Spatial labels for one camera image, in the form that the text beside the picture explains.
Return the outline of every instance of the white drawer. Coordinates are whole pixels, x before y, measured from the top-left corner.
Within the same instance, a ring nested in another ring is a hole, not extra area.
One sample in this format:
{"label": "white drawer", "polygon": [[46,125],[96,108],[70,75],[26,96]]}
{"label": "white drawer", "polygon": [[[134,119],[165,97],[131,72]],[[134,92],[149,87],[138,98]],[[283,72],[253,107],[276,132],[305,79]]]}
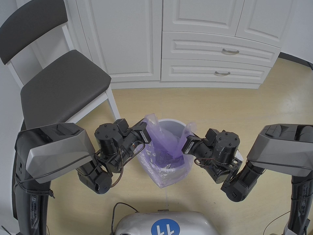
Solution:
{"label": "white drawer", "polygon": [[173,31],[163,31],[162,35],[163,59],[216,60],[272,67],[279,53],[278,47],[239,37]]}
{"label": "white drawer", "polygon": [[271,68],[242,63],[162,59],[162,81],[224,81],[263,83]]}

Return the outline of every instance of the chair backrest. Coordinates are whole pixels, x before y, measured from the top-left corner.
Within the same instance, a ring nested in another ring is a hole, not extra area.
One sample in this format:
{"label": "chair backrest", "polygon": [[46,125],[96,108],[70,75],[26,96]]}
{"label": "chair backrest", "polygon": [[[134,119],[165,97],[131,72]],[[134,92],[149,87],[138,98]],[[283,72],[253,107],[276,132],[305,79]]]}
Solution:
{"label": "chair backrest", "polygon": [[68,21],[63,0],[31,0],[0,27],[0,58],[7,64],[27,45]]}

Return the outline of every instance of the metal handle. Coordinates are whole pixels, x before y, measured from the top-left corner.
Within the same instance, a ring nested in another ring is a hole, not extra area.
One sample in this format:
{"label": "metal handle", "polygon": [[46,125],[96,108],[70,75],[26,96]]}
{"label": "metal handle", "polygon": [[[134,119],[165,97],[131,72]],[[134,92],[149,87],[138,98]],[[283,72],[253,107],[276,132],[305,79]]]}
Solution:
{"label": "metal handle", "polygon": [[219,73],[219,72],[215,72],[215,74],[217,74],[217,75],[223,75],[223,76],[227,76],[227,75],[230,75],[230,71],[229,72],[227,72],[227,73]]}
{"label": "metal handle", "polygon": [[233,53],[233,54],[238,54],[239,50],[237,51],[232,51],[232,50],[226,50],[226,49],[222,49],[223,52],[227,52],[227,53]]}

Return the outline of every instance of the trash bag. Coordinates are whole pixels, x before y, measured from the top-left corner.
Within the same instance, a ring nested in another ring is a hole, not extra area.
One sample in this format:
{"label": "trash bag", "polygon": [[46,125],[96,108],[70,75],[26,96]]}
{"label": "trash bag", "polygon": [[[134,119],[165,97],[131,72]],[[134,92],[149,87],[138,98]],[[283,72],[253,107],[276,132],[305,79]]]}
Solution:
{"label": "trash bag", "polygon": [[[196,131],[196,124],[192,122],[184,127],[176,122],[176,126],[183,129],[182,135],[177,137],[160,126],[155,114],[146,115],[143,122],[147,123],[147,131],[152,140],[137,155],[144,170],[160,188],[170,186],[185,178],[191,170],[194,156],[183,154],[182,147],[187,137]],[[142,145],[139,145],[135,152],[141,148]]]}

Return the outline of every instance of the white chair frame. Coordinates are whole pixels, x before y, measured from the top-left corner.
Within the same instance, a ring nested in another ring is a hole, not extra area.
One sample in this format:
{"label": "white chair frame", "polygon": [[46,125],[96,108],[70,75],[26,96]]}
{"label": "white chair frame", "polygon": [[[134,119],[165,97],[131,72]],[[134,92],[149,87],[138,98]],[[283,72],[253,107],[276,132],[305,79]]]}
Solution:
{"label": "white chair frame", "polygon": [[[67,46],[69,50],[74,50],[74,45],[72,42],[72,39],[69,35],[68,28],[66,23],[62,24],[62,30],[64,33],[64,37],[67,43]],[[11,62],[11,60],[7,63],[7,66],[14,77],[15,81],[17,82],[18,86],[22,88],[24,84],[22,83],[20,77],[15,71],[15,68]],[[94,108],[96,108],[98,105],[103,103],[105,100],[108,100],[109,106],[111,108],[111,111],[114,115],[114,119],[117,120],[120,118],[119,111],[117,109],[115,99],[112,93],[111,85],[107,88],[105,92],[100,94],[98,97],[96,97],[94,100],[92,100],[89,104],[87,104],[84,108],[82,108],[79,112],[74,114],[70,119],[68,119],[66,122],[67,123],[77,123],[79,120],[81,120],[84,116],[86,116],[89,112],[91,112]]]}

